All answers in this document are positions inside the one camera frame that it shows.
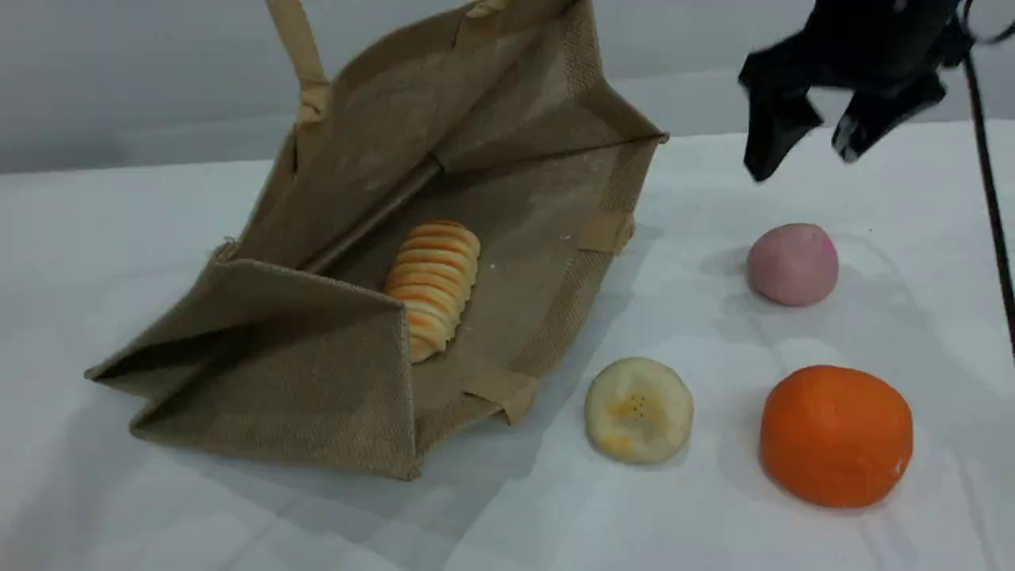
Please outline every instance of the toy banana slice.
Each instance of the toy banana slice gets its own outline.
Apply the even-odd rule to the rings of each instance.
[[[660,463],[675,455],[691,432],[694,402],[669,367],[622,359],[592,381],[585,399],[589,439],[630,463]]]
[[[385,293],[405,304],[412,363],[448,348],[472,295],[479,238],[452,220],[414,227],[399,247]]]

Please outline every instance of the orange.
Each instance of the orange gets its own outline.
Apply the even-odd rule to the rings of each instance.
[[[761,462],[791,494],[833,508],[875,504],[912,455],[912,415],[881,379],[820,365],[772,389],[761,417]]]

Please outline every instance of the white wall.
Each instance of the white wall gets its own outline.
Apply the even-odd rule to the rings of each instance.
[[[456,0],[304,0],[326,67]],[[1015,18],[977,0],[974,23]],[[614,85],[675,135],[743,131],[736,74],[812,0],[596,0]],[[1015,118],[1015,42],[977,53],[987,105]],[[921,120],[967,116],[959,73]],[[834,123],[845,98],[814,97]],[[291,121],[288,62],[257,0],[4,0],[0,171],[270,157]]]

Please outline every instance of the play dough ball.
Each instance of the play dough ball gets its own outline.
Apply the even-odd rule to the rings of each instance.
[[[831,294],[838,255],[823,229],[794,223],[768,230],[747,255],[747,277],[762,296],[787,306],[809,306]]]
[[[815,366],[775,385],[761,417],[761,462],[793,495],[825,507],[884,499],[912,455],[902,396],[873,375]]]
[[[592,381],[585,424],[604,453],[630,463],[659,463],[687,442],[691,394],[675,372],[651,359],[617,361]]]

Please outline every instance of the black cable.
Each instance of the black cable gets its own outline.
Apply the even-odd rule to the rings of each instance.
[[[969,30],[969,8],[972,0],[965,0],[962,7],[962,17],[959,23],[962,29],[975,44],[997,45],[1015,35],[1015,21],[1001,33],[987,39],[978,39]],[[991,150],[987,143],[987,120],[984,118],[984,98],[979,92],[979,78],[972,54],[966,53],[962,59],[965,70],[965,80],[969,85],[969,103],[972,106],[972,128],[976,137],[976,154],[979,157],[979,173],[984,179],[984,194],[987,198],[987,212],[991,220],[991,234],[994,238],[994,256],[998,263],[998,279],[1001,282],[1001,298],[1004,301],[1005,314],[1008,316],[1008,336],[1012,345],[1012,355],[1015,356],[1015,288],[1012,287],[1011,266],[1008,263],[1008,246],[1005,241],[1005,229],[1001,221],[1001,208],[998,205],[998,189],[994,182],[994,168],[991,165]]]
[[[962,5],[962,17],[958,19],[958,25],[962,28],[962,31],[964,31],[966,35],[972,39],[973,43],[984,46],[997,46],[1005,40],[1010,40],[1013,35],[1015,35],[1015,21],[1012,21],[1008,24],[1008,27],[1004,28],[1001,30],[1001,33],[996,35],[986,38],[976,35],[972,32],[972,29],[969,28],[970,8],[972,8],[972,0],[966,0],[965,4]]]

